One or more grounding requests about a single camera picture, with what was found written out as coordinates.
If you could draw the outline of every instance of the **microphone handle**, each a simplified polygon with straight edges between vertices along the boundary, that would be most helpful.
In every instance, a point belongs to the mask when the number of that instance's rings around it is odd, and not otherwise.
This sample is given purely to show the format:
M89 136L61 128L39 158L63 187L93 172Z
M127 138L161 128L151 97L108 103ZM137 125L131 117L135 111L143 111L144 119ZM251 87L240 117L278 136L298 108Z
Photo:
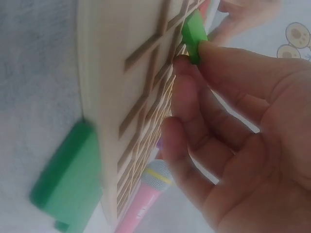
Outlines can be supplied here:
M133 233L160 194L160 191L142 182L130 208L127 210L115 233Z

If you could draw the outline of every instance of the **microphone grille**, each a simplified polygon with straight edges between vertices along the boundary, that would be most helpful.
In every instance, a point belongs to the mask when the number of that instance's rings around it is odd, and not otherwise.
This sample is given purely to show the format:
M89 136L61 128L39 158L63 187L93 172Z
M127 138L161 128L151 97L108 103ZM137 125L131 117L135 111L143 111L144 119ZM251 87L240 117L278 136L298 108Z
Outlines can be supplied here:
M171 185L173 178L166 163L161 159L156 159L146 167L141 181L162 192Z

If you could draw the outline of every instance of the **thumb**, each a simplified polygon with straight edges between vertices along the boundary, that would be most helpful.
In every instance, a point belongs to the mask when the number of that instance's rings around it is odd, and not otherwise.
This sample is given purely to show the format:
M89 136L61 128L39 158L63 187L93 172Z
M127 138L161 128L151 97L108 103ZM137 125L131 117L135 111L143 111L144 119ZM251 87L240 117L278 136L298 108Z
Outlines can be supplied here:
M222 48L210 42L199 44L199 69L207 81L225 83L271 102L280 85L291 82L293 73L310 70L307 61L277 59L241 49Z

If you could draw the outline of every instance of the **yellow ring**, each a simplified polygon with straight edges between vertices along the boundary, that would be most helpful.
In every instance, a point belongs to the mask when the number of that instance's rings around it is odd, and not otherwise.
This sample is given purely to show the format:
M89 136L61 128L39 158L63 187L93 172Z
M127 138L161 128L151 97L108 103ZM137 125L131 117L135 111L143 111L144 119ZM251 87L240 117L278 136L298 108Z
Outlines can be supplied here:
M162 175L160 175L159 173L153 171L152 169L150 168L146 168L146 172L148 172L150 175L158 178L159 180L163 181L164 183L168 183L168 184L172 184L172 181Z

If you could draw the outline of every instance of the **purple object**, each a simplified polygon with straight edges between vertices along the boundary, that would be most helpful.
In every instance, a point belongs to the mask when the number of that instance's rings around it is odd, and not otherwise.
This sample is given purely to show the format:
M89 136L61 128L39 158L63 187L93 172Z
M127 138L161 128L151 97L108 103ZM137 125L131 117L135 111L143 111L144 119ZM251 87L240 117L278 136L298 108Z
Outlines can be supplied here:
M162 137L158 140L156 147L162 149Z

